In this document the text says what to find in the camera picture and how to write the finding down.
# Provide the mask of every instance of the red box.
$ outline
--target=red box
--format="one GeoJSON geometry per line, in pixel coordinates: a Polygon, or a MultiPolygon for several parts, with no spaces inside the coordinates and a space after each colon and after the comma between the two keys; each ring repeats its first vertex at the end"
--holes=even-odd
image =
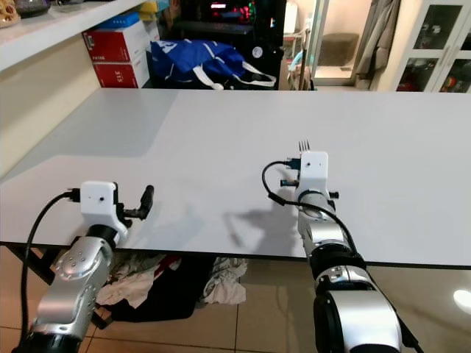
{"type": "Polygon", "coordinates": [[[149,47],[149,34],[142,21],[118,29],[92,29],[82,33],[94,62],[133,61],[149,47]]]}
{"type": "Polygon", "coordinates": [[[141,88],[149,80],[146,53],[131,63],[93,63],[104,88],[141,88]]]}

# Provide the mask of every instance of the pile of clothes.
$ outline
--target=pile of clothes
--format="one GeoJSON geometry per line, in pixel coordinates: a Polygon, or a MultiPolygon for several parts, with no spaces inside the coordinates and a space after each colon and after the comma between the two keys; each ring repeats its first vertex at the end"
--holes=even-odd
{"type": "Polygon", "coordinates": [[[118,253],[96,302],[117,321],[187,318],[197,302],[240,304],[247,260],[118,253]]]}

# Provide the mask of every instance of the black cloth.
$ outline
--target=black cloth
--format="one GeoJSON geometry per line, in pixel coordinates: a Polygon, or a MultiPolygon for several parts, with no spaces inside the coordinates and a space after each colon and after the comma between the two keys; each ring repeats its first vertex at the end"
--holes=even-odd
{"type": "Polygon", "coordinates": [[[115,321],[144,322],[189,318],[209,280],[216,256],[182,257],[180,267],[167,268],[155,281],[144,303],[136,309],[126,299],[105,305],[115,321]]]}

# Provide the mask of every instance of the white cabinet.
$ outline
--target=white cabinet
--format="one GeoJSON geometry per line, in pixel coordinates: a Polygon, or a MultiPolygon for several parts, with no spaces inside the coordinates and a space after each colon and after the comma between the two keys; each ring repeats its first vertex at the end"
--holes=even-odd
{"type": "Polygon", "coordinates": [[[375,76],[373,88],[469,91],[470,10],[471,0],[402,1],[388,65],[375,76]]]}

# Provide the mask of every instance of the curtain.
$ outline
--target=curtain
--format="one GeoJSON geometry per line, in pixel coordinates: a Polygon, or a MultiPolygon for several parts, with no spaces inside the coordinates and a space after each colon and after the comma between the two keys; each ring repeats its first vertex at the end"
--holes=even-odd
{"type": "Polygon", "coordinates": [[[399,6],[400,0],[372,1],[372,25],[365,34],[368,41],[356,71],[355,86],[359,89],[368,90],[375,72],[388,63],[399,6]]]}

